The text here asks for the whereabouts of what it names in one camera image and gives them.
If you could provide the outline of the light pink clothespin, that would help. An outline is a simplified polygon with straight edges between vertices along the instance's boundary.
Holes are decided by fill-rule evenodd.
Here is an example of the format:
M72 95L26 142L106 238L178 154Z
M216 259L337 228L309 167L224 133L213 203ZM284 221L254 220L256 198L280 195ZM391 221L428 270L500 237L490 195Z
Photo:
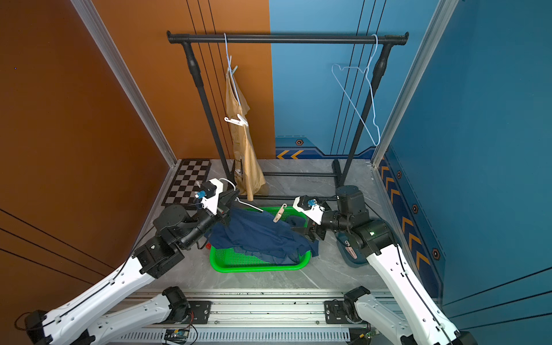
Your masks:
M274 216L274 219L273 219L274 223L277 223L281 220L281 218L283 217L287 207L288 207L287 204L282 204L281 205L281 207L278 209L277 213Z

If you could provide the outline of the salmon pink clothespin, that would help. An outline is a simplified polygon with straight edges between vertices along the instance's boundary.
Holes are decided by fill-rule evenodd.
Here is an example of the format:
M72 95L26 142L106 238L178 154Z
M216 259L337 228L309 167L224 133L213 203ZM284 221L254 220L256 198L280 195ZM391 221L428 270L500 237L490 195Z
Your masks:
M345 241L345 250L347 251L347 253L349 254L349 256L350 256L353 260L356 260L356 259L357 259L357 254L356 254L354 248L349 244L348 241Z

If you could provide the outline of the navy blue t-shirt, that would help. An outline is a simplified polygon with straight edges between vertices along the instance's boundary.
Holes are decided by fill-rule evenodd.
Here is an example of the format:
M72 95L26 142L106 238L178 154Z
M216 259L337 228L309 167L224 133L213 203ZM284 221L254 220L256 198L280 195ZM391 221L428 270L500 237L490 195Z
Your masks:
M233 249L274 265L298 265L307 252L317 257L319 242L293 231L305 227L306 218L291 208L283 216L275 222L275 216L268 210L233 208L227 225L213 226L209 243L217 250Z

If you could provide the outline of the light blue hanger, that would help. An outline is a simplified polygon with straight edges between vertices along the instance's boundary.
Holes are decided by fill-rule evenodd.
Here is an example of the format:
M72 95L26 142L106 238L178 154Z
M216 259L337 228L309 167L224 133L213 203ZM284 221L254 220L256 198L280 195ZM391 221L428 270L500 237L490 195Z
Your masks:
M362 119L364 103L373 102L375 98L372 82L375 79L375 60L380 51L380 39L376 34L372 34L371 38L375 40L373 45L352 48L347 65L334 63L331 66L331 74L341 92L331 144L333 154L344 154L347 148L352 147L355 124L361 126L362 134L367 134L372 146L379 145L381 141L381 129L373 103L369 105L366 119Z

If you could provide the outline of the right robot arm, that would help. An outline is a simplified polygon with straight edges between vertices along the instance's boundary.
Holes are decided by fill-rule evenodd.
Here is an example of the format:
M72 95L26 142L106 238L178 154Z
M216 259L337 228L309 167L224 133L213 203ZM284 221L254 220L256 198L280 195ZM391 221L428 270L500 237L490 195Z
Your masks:
M324 239L328 231L344 234L346 245L375 269L402 311L398 316L368 289L357 287L344 295L347 317L374 326L393 344L475 344L474 336L459 330L418 280L388 222L369 215L362 191L354 185L339 187L336 201L333 211L323 199L295 198L293 208L309 219L301 234L311 241Z

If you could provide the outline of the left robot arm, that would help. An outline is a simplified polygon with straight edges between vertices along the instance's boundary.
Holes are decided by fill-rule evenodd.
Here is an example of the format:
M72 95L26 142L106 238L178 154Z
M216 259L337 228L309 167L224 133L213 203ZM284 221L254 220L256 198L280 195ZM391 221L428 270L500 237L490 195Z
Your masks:
M226 191L203 198L203 208L193 216L182 206L166 208L154 222L155 235L113 273L56 309L22 314L24 323L16 329L33 344L107 344L155 323L192 321L191 305L178 287L118 312L112 308L174 268L215 224L227 222L236 197Z

